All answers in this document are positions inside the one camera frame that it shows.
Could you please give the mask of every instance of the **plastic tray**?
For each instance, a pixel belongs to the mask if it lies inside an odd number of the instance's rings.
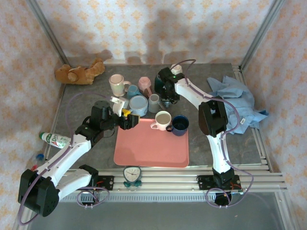
[[[184,168],[189,164],[188,131],[181,137],[151,129],[154,119],[140,119],[135,128],[118,129],[114,162],[125,166]]]

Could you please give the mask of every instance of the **white mug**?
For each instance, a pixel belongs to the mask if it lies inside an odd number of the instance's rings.
[[[125,95],[128,90],[128,87],[131,85],[130,81],[125,81],[124,77],[120,74],[114,74],[109,78],[109,83],[112,89],[112,92],[115,96],[121,97]]]
[[[182,66],[181,65],[176,65],[175,67],[172,68],[171,72],[173,74],[179,74],[179,73],[182,73]]]
[[[160,111],[155,116],[155,122],[150,125],[150,128],[165,131],[166,127],[171,123],[172,116],[167,111]]]

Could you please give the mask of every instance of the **wall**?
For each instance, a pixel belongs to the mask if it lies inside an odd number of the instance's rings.
[[[51,127],[61,63],[24,0],[1,4],[0,15],[0,229],[8,230],[21,173],[43,147],[39,131]]]
[[[240,64],[273,0],[38,0],[71,65]]]
[[[301,228],[307,224],[307,5],[286,1],[247,71],[274,167],[288,185]]]

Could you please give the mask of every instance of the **white enamel mug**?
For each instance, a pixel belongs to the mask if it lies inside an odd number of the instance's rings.
[[[120,74],[112,75],[109,78],[109,83],[113,94],[117,97],[122,97],[125,95],[125,93],[128,91],[128,87],[131,85],[131,82],[124,80],[124,77]]]
[[[166,127],[171,123],[172,116],[167,111],[160,111],[155,116],[155,122],[150,125],[150,128],[165,131]]]

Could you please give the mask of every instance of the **blue cloth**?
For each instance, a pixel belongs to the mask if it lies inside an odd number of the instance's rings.
[[[208,83],[213,91],[210,95],[214,97],[220,96],[230,102],[239,112],[240,121],[243,121],[243,118],[245,119],[243,124],[240,124],[234,132],[231,132],[232,134],[243,134],[248,126],[259,129],[259,121],[265,119],[268,113],[265,110],[254,110],[255,99],[246,85],[226,75],[223,78],[223,82],[208,78]],[[225,104],[225,108],[228,117],[227,130],[230,130],[236,126],[237,118],[234,110],[229,105]]]

